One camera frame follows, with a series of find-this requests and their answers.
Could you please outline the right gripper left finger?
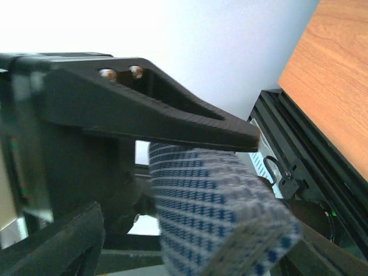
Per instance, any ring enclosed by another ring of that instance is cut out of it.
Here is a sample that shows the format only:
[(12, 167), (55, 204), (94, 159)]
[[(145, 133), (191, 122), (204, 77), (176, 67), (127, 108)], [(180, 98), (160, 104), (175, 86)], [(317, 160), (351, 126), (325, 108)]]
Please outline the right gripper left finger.
[(96, 202), (1, 250), (1, 275), (94, 275), (105, 239)]

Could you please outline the grey card box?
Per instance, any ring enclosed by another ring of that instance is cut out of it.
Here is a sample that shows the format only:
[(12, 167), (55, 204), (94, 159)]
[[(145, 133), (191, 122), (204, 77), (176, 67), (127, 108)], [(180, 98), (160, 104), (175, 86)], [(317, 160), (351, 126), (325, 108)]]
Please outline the grey card box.
[(301, 238), (233, 152), (151, 143), (149, 171), (170, 275), (263, 275)]

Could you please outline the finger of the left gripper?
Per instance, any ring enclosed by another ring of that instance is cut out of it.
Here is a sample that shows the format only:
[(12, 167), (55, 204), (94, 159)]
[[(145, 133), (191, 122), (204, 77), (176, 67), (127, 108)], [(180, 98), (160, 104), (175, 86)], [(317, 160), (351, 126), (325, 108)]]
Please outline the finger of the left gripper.
[(150, 61), (51, 58), (39, 112), (54, 124), (105, 136), (255, 152), (259, 129), (198, 98)]

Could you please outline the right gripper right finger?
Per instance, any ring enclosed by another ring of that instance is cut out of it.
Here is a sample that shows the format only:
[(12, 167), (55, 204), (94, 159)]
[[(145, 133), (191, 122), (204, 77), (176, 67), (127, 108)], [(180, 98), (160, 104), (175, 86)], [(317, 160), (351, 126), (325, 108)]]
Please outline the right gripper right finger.
[(302, 223), (302, 239), (270, 270), (271, 275), (367, 275), (367, 262)]

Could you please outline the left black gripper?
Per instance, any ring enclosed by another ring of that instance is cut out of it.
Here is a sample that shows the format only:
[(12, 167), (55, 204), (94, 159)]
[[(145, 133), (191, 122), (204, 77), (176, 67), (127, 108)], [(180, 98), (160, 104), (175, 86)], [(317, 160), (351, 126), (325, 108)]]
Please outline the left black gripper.
[(159, 238), (130, 235), (123, 219), (139, 199), (132, 136), (105, 136), (51, 123), (39, 112), (51, 58), (115, 58), (101, 53), (2, 53), (3, 121), (18, 139), (29, 199), (55, 219), (89, 202), (101, 206), (109, 250), (159, 250)]

